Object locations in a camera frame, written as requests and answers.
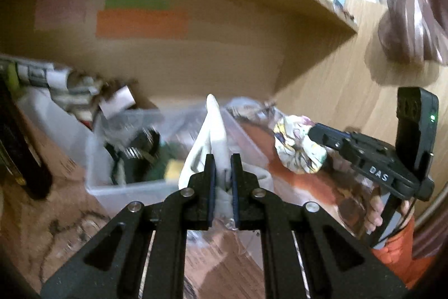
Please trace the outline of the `person's right hand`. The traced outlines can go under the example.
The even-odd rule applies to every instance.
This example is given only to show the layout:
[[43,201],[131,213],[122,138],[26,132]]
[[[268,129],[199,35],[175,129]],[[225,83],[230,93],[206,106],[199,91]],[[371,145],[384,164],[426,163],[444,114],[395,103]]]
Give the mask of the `person's right hand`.
[[[381,227],[383,219],[381,214],[384,211],[384,203],[380,195],[372,196],[369,203],[368,213],[365,217],[365,229],[367,232],[373,232],[376,228]],[[415,212],[413,202],[410,200],[402,201],[400,206],[402,218],[399,220],[399,228],[404,228],[412,220]]]

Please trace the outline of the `orange sleeve forearm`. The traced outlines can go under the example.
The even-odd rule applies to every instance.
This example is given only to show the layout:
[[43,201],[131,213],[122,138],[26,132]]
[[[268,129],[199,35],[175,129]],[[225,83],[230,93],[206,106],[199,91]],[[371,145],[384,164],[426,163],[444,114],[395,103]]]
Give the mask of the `orange sleeve forearm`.
[[379,261],[402,280],[407,289],[415,286],[436,259],[436,256],[413,258],[414,227],[415,219],[412,218],[401,232],[386,242],[383,248],[371,250]]

